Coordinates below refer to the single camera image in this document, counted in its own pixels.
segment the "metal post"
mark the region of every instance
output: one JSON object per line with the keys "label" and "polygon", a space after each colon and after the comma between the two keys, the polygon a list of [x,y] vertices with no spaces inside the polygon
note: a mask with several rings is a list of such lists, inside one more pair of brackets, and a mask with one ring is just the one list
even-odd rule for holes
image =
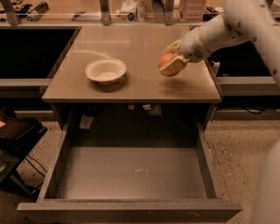
{"label": "metal post", "polygon": [[111,18],[109,12],[109,0],[99,0],[101,8],[102,23],[104,25],[110,25]]}
{"label": "metal post", "polygon": [[174,0],[166,0],[164,10],[164,23],[166,25],[172,25],[173,23],[173,8]]}
{"label": "metal post", "polygon": [[15,14],[14,8],[11,5],[10,0],[0,0],[9,21],[10,25],[18,25],[20,23],[20,18]]}

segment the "open drawer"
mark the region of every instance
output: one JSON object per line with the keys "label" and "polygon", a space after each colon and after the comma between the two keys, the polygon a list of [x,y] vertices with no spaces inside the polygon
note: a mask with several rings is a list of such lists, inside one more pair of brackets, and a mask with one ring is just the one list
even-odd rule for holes
{"label": "open drawer", "polygon": [[36,203],[36,222],[227,221],[242,210],[221,198],[192,104],[104,104],[87,131],[73,107]]}

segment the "floor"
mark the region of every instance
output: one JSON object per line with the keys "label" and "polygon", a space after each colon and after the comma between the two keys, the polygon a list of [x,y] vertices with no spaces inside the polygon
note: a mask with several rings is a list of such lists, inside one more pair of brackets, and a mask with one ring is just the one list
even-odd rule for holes
{"label": "floor", "polygon": [[[60,127],[56,122],[42,123],[48,131],[31,151],[31,156],[47,168],[60,138]],[[228,224],[250,223],[260,164],[279,137],[280,120],[211,121],[208,124],[205,138],[223,198],[243,206],[243,211]],[[26,162],[19,166],[18,172],[26,184],[32,186],[44,180]],[[33,223],[17,211],[18,203],[27,201],[27,198],[0,192],[0,223]]]}

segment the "white bowl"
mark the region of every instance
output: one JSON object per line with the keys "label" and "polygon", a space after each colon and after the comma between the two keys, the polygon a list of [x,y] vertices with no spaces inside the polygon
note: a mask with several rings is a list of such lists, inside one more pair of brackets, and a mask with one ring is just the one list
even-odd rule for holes
{"label": "white bowl", "polygon": [[125,64],[119,59],[98,59],[86,67],[86,75],[91,81],[110,85],[118,81],[126,72]]}

